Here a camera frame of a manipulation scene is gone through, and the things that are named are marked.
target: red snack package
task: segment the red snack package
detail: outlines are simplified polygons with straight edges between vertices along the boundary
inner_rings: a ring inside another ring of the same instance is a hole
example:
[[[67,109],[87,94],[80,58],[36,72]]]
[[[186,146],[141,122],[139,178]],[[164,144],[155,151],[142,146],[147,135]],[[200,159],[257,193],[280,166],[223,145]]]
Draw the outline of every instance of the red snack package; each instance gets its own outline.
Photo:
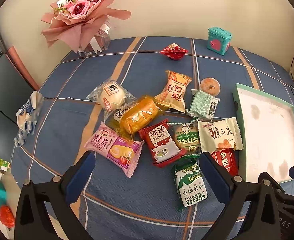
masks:
[[[153,164],[163,168],[166,165],[178,160],[186,153],[185,149],[179,150],[168,133],[168,119],[143,128],[139,131],[140,137],[146,141],[153,158]]]
[[[15,226],[15,218],[8,206],[3,205],[0,207],[0,221],[8,228]]]
[[[167,55],[167,57],[169,57],[173,60],[179,60],[187,52],[188,52],[188,50],[179,47],[176,43],[173,43],[173,44],[170,44],[167,47],[165,47],[160,53]]]
[[[225,167],[231,176],[238,175],[238,167],[233,149],[229,148],[213,152],[211,156],[220,166]]]

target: blue gripper pad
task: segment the blue gripper pad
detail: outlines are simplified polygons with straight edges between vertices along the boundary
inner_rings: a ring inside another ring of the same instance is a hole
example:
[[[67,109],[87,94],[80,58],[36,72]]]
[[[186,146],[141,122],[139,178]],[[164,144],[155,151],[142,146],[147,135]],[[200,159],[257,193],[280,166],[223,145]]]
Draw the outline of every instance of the blue gripper pad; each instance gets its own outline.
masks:
[[[83,157],[76,163],[76,165],[71,166],[69,168],[69,169],[77,168],[77,170],[73,171],[74,175],[71,178],[69,178],[70,179],[69,183],[66,185],[66,188],[64,190],[65,200],[67,204],[75,203],[77,201],[94,167],[95,167],[95,155],[91,152],[86,152],[83,155]]]
[[[232,189],[230,189],[226,181],[205,154],[200,155],[199,165],[218,201],[223,204],[228,203],[230,201]]]

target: teal box with pink door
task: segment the teal box with pink door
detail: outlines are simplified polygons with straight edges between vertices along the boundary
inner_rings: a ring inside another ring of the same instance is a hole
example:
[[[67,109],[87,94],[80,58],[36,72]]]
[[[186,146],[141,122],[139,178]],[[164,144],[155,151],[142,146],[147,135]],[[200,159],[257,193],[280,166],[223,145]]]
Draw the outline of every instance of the teal box with pink door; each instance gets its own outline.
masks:
[[[207,48],[224,55],[229,47],[232,34],[222,28],[212,27],[208,29]]]

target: metal screw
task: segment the metal screw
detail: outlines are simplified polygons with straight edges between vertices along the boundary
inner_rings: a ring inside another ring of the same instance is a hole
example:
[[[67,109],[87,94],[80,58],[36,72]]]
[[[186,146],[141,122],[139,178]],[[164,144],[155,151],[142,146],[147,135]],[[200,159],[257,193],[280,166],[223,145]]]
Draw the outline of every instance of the metal screw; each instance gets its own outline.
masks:
[[[59,182],[59,181],[60,181],[60,176],[55,176],[55,177],[53,178],[53,181],[54,181],[54,182]]]
[[[266,186],[270,186],[270,181],[267,180],[267,179],[264,179],[264,184],[265,184]]]
[[[237,182],[242,182],[242,178],[240,176],[234,176],[234,180]]]
[[[27,186],[29,183],[30,183],[30,180],[29,180],[29,179],[25,179],[25,180],[24,180],[24,185],[25,185],[25,186]]]

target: red candy wrapper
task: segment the red candy wrapper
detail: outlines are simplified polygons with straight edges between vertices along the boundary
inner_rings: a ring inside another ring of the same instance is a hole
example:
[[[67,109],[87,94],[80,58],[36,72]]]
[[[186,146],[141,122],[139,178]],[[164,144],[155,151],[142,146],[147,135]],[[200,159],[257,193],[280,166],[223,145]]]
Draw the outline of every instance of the red candy wrapper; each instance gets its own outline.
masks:
[[[171,138],[167,130],[169,128],[167,122],[168,119],[165,119],[139,131],[140,137],[146,141],[151,151],[153,164],[160,168],[175,162],[186,153],[186,150],[180,150]]]
[[[213,152],[211,156],[220,166],[225,167],[231,176],[238,175],[238,167],[234,157],[233,149],[223,149],[217,152]]]
[[[167,47],[165,47],[160,53],[167,55],[167,57],[169,57],[173,60],[179,60],[187,52],[188,52],[188,50],[179,47],[176,43],[173,43],[173,44],[170,44]]]

